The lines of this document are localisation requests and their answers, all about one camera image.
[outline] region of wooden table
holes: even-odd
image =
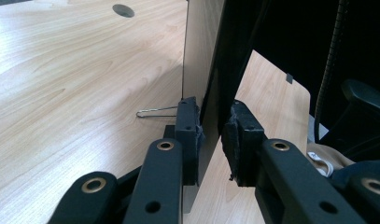
[[[117,15],[116,4],[134,17]],[[186,11],[182,0],[0,7],[0,223],[45,223],[80,176],[141,165],[175,121],[134,114],[180,100]],[[237,98],[268,137],[304,149],[309,93],[257,53]],[[218,146],[185,223],[263,221],[254,189],[229,174]]]

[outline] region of black cable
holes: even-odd
[[[341,43],[341,37],[343,33],[343,27],[345,23],[345,17],[347,13],[348,4],[349,4],[349,0],[339,1],[337,17],[335,19],[334,31],[332,33],[332,39],[330,43],[330,52],[327,58],[326,67],[324,69],[323,80],[321,81],[320,89],[318,91],[316,108],[315,108],[315,124],[314,124],[314,134],[315,134],[316,143],[320,142],[320,135],[319,135],[318,130],[320,126],[321,112],[323,109],[324,100],[326,98],[327,89],[330,84],[333,69],[335,66],[335,61],[338,54],[338,48]]]

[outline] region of paper clip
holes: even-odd
[[[140,119],[175,117],[176,115],[141,115],[142,113],[149,113],[149,112],[153,112],[153,111],[161,111],[161,110],[168,110],[168,109],[174,109],[174,108],[177,108],[177,106],[175,105],[175,106],[169,106],[169,107],[164,107],[164,108],[139,110],[139,111],[137,111],[136,116]]]

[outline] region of desk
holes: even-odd
[[[117,15],[124,4],[134,17]],[[80,176],[122,176],[173,119],[136,119],[181,97],[187,2],[40,0],[0,7],[0,223],[45,223]],[[256,53],[237,98],[268,137],[304,149],[309,93]],[[220,146],[184,223],[262,222],[228,181]]]

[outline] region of metal wire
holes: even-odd
[[[141,115],[142,113],[149,113],[149,112],[154,112],[154,111],[161,111],[161,110],[168,110],[168,109],[174,109],[177,108],[177,106],[168,106],[168,107],[163,107],[163,108],[155,108],[155,109],[143,109],[139,110],[136,113],[136,116],[140,119],[145,119],[145,118],[169,118],[169,117],[175,117],[176,115]]]

